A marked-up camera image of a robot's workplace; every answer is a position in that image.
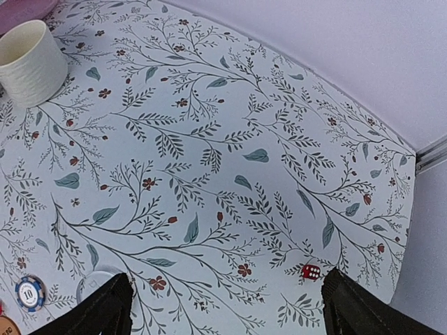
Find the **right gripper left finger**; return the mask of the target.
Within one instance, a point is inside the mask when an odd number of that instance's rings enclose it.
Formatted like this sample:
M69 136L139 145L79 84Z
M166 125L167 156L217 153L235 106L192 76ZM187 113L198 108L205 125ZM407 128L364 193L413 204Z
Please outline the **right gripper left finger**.
M33 332L34 335L129 335L133 288L125 273L114 275L71 311Z

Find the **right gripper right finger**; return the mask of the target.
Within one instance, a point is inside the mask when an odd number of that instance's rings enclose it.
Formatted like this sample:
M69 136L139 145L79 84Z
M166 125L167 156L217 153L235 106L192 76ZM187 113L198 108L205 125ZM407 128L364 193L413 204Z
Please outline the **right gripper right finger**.
M438 331L383 303L337 268L321 287L325 331L329 335L438 334Z

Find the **red die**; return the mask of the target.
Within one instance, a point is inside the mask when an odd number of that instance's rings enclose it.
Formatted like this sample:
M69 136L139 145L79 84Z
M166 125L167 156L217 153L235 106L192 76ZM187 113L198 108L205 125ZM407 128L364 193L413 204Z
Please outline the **red die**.
M301 269L303 279L316 281L321 277L321 269L316 265L306 264Z

